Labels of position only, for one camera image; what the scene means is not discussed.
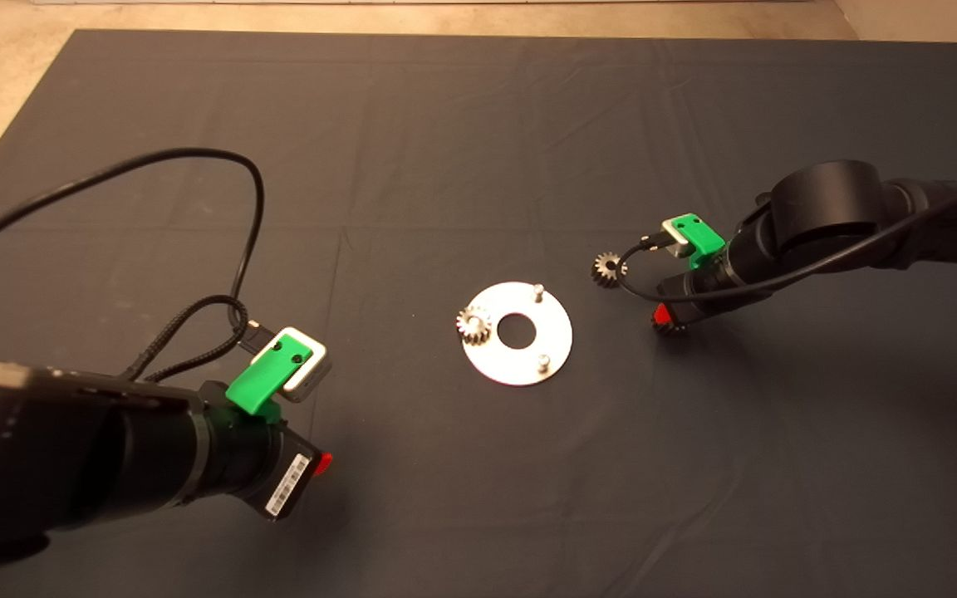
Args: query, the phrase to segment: black cable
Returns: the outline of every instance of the black cable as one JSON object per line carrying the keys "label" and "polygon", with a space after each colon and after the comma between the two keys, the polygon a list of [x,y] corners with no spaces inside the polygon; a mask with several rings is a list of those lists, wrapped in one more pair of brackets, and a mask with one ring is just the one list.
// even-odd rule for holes
{"label": "black cable", "polygon": [[[240,153],[215,148],[183,147],[149,152],[137,155],[135,158],[123,160],[123,162],[118,162],[117,164],[103,168],[103,170],[96,171],[94,174],[88,174],[86,177],[65,183],[57,187],[57,189],[50,190],[50,192],[39,194],[39,196],[22,202],[18,207],[10,209],[10,211],[6,212],[3,216],[0,216],[0,232],[2,232],[4,228],[10,227],[11,224],[16,223],[18,220],[39,211],[39,209],[46,208],[48,205],[53,205],[58,201],[70,197],[73,194],[80,193],[82,190],[90,189],[105,181],[117,178],[119,175],[128,174],[130,171],[143,168],[144,166],[167,162],[167,160],[170,159],[183,158],[225,159],[228,160],[228,162],[234,162],[246,167],[246,170],[249,171],[253,179],[255,192],[250,234],[246,238],[246,245],[243,246],[243,256],[238,262],[238,268],[235,272],[235,278],[232,280],[229,294],[227,296],[213,295],[200,299],[176,315],[175,318],[172,318],[172,321],[164,327],[162,332],[155,338],[155,341],[140,353],[140,357],[137,357],[136,362],[125,372],[125,377],[129,380],[138,378],[141,371],[157,356],[157,353],[160,353],[162,349],[164,349],[164,345],[171,340],[175,331],[183,325],[184,321],[187,321],[187,318],[190,318],[196,311],[201,310],[202,307],[209,306],[209,304],[228,304],[228,321],[231,322],[232,329],[234,330],[231,340],[225,341],[218,347],[213,348],[212,351],[202,353],[202,355],[193,357],[193,359],[184,360],[184,362],[164,368],[164,370],[156,371],[154,374],[149,375],[147,380],[160,381],[170,375],[179,374],[179,372],[191,370],[191,368],[209,363],[211,360],[225,355],[239,340],[242,340],[243,333],[246,332],[247,310],[242,302],[238,301],[238,294],[242,291],[243,279],[246,277],[246,270],[250,265],[250,257],[253,254],[256,243],[258,243],[258,234],[261,232],[261,221],[263,219],[263,213],[265,213],[265,183],[263,182],[261,170],[258,169],[258,166],[253,160],[246,158],[246,156]],[[143,362],[141,363],[141,367],[132,375],[133,368],[140,362]]]}
{"label": "black cable", "polygon": [[744,284],[741,285],[741,287],[723,288],[721,291],[696,292],[695,295],[653,295],[649,292],[638,291],[637,288],[633,287],[633,284],[630,284],[627,281],[627,277],[623,276],[622,268],[624,265],[626,265],[626,260],[627,258],[630,258],[631,255],[638,253],[638,251],[648,250],[650,247],[652,247],[650,243],[646,242],[637,243],[637,245],[627,249],[626,253],[622,254],[622,257],[619,258],[618,264],[616,264],[616,275],[618,276],[619,284],[628,292],[640,297],[641,299],[646,299],[657,303],[714,301],[718,299],[741,297],[744,295],[768,296],[773,295],[775,291],[781,287],[785,287],[787,284],[805,279],[805,277],[809,277],[810,275],[813,275],[813,273],[820,272],[825,268],[834,266],[840,261],[846,260],[849,257],[853,257],[853,255],[856,253],[865,251],[870,247],[877,245],[878,243],[888,241],[890,238],[896,238],[896,236],[904,234],[911,228],[918,226],[919,223],[923,223],[925,220],[931,220],[945,212],[952,211],[952,209],[955,208],[957,208],[957,197],[947,200],[942,204],[935,205],[933,208],[924,209],[922,212],[907,216],[898,223],[892,224],[891,227],[885,228],[885,230],[867,236],[867,238],[855,243],[855,245],[848,246],[847,248],[841,249],[832,255],[828,255],[828,257],[821,258],[819,261],[812,262],[812,264],[795,269],[792,272],[784,273],[782,276],[771,277],[771,279],[754,284]]}
{"label": "black cable", "polygon": [[235,345],[242,340],[243,334],[246,333],[246,320],[248,317],[246,306],[243,305],[239,299],[228,295],[209,295],[208,297],[202,297],[191,303],[190,306],[186,306],[185,309],[176,314],[171,321],[168,321],[168,325],[164,326],[164,329],[160,331],[159,334],[155,337],[154,340],[143,349],[143,352],[135,357],[132,365],[128,366],[128,370],[125,370],[120,375],[121,378],[126,378],[128,380],[135,380],[140,375],[143,375],[145,368],[149,366],[150,362],[155,359],[155,357],[168,345],[172,340],[172,337],[175,336],[176,332],[179,332],[179,328],[182,328],[183,324],[190,319],[191,316],[197,314],[198,311],[201,311],[203,307],[213,306],[213,304],[224,304],[225,306],[232,307],[232,313],[235,311],[238,313],[238,319],[236,320],[236,325],[234,333],[223,343],[216,345],[213,349],[202,353],[202,355],[197,355],[190,357],[189,360],[182,360],[178,364],[168,366],[162,370],[157,370],[151,375],[145,377],[147,382],[160,382],[164,378],[168,378],[170,375],[179,374],[186,370],[191,370],[191,368],[198,367],[200,365],[208,364],[211,360],[220,359],[224,355],[227,355]]}

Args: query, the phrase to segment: red button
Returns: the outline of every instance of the red button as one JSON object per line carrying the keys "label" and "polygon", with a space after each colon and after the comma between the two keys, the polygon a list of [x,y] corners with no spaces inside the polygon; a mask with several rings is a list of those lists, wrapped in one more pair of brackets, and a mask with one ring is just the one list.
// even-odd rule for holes
{"label": "red button", "polygon": [[660,306],[656,307],[656,311],[652,312],[652,321],[656,323],[657,326],[663,326],[665,323],[671,323],[671,311],[667,309],[664,303],[661,303]]}
{"label": "red button", "polygon": [[330,452],[326,452],[320,455],[320,462],[316,465],[316,472],[312,472],[312,476],[319,476],[320,473],[327,471],[327,467],[331,466],[331,461],[334,461],[334,455]]}

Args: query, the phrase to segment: table surface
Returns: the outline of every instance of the table surface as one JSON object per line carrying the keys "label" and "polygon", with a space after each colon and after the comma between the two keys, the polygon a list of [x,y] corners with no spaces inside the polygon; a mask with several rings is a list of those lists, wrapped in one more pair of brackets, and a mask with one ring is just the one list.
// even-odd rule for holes
{"label": "table surface", "polygon": [[[677,341],[588,273],[671,215],[729,233],[820,160],[957,179],[957,45],[79,32],[0,141],[0,212],[184,145],[266,175],[243,299],[329,346],[285,415],[335,465],[277,525],[218,497],[53,534],[0,595],[957,596],[957,266],[818,277]],[[250,209],[241,169],[187,160],[12,228],[1,359],[120,370],[227,291]],[[574,328],[527,389],[452,327],[506,280]]]}

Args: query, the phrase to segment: round metal disc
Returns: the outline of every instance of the round metal disc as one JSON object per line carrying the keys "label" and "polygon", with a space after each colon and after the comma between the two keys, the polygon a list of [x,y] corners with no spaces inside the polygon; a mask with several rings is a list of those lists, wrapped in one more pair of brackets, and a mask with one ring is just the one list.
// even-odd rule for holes
{"label": "round metal disc", "polygon": [[[511,386],[528,386],[556,374],[571,353],[571,318],[542,285],[502,282],[475,295],[471,306],[482,307],[490,316],[489,340],[481,345],[460,345],[475,369],[487,378]],[[520,314],[534,323],[534,341],[513,349],[501,341],[498,325],[508,315]]]}

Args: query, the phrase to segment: barcode label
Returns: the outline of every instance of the barcode label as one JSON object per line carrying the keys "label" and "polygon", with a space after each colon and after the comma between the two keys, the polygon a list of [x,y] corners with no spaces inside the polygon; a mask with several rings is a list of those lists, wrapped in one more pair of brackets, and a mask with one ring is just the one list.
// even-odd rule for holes
{"label": "barcode label", "polygon": [[312,460],[299,452],[296,457],[293,458],[290,466],[286,468],[286,473],[282,474],[280,485],[276,487],[276,492],[268,499],[268,504],[265,506],[265,511],[271,513],[272,517],[278,516],[278,512],[280,512],[282,506],[286,504],[286,499],[290,498],[290,493],[293,492],[293,486],[297,486],[297,480],[300,480],[301,474],[305,473],[305,467],[308,467],[309,461]]}

